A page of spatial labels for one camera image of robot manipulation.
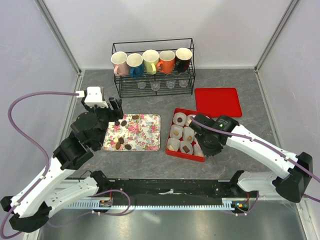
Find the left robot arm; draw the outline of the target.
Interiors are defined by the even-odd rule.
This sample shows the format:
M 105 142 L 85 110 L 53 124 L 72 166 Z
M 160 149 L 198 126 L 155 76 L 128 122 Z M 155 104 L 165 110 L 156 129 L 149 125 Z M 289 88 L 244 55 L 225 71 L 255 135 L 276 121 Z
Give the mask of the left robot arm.
M 106 196 L 111 183 L 102 171 L 93 171 L 77 184 L 54 192 L 54 189 L 102 149 L 109 123 L 124 117 L 122 100 L 109 98 L 90 103 L 81 101 L 85 112 L 71 124 L 71 132 L 46 158 L 44 169 L 15 196 L 5 196 L 0 204 L 7 212 L 9 222 L 18 234 L 32 233 L 67 205 L 85 197 Z

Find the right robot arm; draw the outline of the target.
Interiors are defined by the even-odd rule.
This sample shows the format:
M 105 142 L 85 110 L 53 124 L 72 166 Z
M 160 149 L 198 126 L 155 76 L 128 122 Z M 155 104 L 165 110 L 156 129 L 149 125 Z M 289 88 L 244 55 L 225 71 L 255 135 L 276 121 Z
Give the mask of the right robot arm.
M 245 192 L 277 193 L 282 198 L 299 203 L 314 178 L 313 158 L 306 152 L 296 154 L 258 137 L 235 119 L 221 115 L 217 119 L 197 114 L 189 126 L 207 157 L 219 154 L 225 146 L 236 149 L 266 166 L 268 172 L 237 171 L 229 184 L 235 197 Z

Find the black and red mug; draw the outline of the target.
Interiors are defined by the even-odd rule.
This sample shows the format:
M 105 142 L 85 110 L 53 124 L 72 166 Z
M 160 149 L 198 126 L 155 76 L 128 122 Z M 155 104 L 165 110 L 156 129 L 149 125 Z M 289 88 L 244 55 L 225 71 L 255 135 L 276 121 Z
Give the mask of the black and red mug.
M 190 49 L 185 47 L 178 48 L 175 52 L 174 69 L 178 73 L 184 73 L 187 71 L 192 57 L 193 53 Z

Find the yellow-green mug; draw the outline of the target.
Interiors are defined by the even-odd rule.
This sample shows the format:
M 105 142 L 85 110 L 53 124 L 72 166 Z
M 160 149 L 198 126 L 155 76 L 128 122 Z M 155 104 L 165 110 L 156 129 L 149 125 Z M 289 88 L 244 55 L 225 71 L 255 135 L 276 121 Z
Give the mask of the yellow-green mug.
M 156 50 L 149 49 L 142 54 L 142 57 L 145 71 L 148 74 L 155 75 L 158 71 L 159 53 Z

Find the dark oval chocolate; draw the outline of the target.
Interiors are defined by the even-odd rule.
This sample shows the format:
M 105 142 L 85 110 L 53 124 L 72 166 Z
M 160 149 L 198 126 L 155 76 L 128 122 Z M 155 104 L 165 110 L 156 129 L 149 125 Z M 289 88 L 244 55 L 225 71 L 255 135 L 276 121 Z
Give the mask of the dark oval chocolate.
M 129 145 L 129 144 L 126 144 L 124 147 L 125 147 L 127 150 L 131 150 L 131 149 L 132 149 L 131 145 Z

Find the clear glass cup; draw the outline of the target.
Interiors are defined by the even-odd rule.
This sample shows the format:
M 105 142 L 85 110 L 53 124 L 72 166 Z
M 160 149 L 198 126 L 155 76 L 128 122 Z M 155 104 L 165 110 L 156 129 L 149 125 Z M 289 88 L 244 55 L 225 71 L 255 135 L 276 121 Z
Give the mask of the clear glass cup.
M 174 89 L 175 88 L 176 81 L 175 80 L 167 80 L 166 86 L 168 89 Z
M 181 88 L 186 88 L 188 86 L 189 80 L 188 79 L 180 79 L 179 80 L 179 86 Z
M 141 90 L 144 89 L 146 87 L 146 82 L 145 81 L 137 82 L 137 87 Z
M 150 86 L 154 92 L 157 92 L 161 87 L 161 82 L 156 81 L 156 80 L 152 80 L 152 81 L 150 81 Z

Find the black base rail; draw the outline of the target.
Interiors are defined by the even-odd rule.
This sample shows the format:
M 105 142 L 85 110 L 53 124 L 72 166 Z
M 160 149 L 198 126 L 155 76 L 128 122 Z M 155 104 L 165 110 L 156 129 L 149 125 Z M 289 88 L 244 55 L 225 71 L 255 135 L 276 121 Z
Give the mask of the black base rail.
M 108 188 L 121 190 L 132 206 L 200 206 L 221 205 L 223 198 L 246 199 L 246 193 L 232 181 L 213 179 L 113 179 Z

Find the orange mug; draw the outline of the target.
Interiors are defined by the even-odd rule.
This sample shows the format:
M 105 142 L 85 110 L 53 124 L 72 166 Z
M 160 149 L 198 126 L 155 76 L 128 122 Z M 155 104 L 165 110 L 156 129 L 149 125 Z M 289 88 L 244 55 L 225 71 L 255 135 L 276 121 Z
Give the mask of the orange mug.
M 164 50 L 159 54 L 156 69 L 164 74 L 171 74 L 175 66 L 176 54 L 172 50 Z

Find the brown oval chocolate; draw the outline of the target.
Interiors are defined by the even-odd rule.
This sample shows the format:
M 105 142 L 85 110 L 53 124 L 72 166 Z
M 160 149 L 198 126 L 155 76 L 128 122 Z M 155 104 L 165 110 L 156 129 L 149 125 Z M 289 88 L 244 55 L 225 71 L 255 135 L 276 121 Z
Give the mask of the brown oval chocolate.
M 118 139 L 118 141 L 119 141 L 120 144 L 123 144 L 123 143 L 125 142 L 122 137 L 120 137 L 120 138 Z

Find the blue mug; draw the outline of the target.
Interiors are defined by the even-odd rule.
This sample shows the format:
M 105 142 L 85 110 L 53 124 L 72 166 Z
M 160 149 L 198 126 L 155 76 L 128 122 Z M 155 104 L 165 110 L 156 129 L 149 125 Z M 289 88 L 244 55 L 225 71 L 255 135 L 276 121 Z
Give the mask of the blue mug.
M 126 63 L 129 66 L 129 75 L 131 78 L 140 78 L 144 74 L 144 59 L 139 53 L 130 54 Z

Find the brown rectangular chocolate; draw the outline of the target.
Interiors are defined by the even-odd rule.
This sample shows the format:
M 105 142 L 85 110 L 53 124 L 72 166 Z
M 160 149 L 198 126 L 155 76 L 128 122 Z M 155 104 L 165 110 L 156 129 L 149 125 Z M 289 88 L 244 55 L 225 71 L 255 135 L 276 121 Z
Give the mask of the brown rectangular chocolate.
M 188 153 L 190 151 L 190 149 L 185 145 L 183 148 L 182 148 L 186 153 Z

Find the red chocolate box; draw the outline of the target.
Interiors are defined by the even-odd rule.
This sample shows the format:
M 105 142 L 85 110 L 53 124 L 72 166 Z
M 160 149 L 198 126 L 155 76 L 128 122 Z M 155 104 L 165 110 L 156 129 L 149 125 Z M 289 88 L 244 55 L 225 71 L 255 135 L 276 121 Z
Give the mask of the red chocolate box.
M 174 110 L 165 147 L 167 155 L 200 163 L 205 161 L 204 154 L 195 138 L 196 133 L 188 124 L 188 120 L 199 113 L 198 111 L 184 108 L 176 108 Z M 178 118 L 182 118 L 182 122 L 177 122 Z M 175 135 L 174 131 L 178 131 L 180 135 Z M 174 151 L 168 149 L 169 145 L 174 148 Z M 186 153 L 183 150 L 184 146 L 189 148 L 189 152 Z

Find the floral serving tray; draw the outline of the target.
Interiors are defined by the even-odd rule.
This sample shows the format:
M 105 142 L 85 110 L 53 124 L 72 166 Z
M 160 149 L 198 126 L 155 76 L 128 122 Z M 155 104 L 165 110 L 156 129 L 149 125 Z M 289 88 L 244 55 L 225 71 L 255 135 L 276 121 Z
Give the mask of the floral serving tray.
M 115 152 L 152 152 L 161 146 L 161 117 L 158 114 L 125 114 L 109 123 L 102 149 Z

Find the red box lid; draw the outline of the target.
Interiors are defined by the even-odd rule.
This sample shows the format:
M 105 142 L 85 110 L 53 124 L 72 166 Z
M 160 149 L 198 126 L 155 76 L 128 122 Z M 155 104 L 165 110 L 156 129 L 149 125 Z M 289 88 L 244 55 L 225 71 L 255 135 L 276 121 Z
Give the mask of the red box lid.
M 196 88 L 196 110 L 217 118 L 227 115 L 231 118 L 242 117 L 242 109 L 237 89 L 234 87 Z

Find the pink mug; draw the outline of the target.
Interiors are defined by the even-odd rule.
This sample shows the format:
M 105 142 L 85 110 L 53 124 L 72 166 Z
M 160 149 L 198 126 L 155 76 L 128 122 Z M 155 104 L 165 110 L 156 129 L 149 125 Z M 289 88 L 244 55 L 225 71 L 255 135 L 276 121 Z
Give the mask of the pink mug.
M 127 76 L 129 74 L 129 67 L 127 65 L 127 54 L 123 51 L 115 52 L 111 56 L 111 62 L 113 65 L 113 73 L 115 76 Z

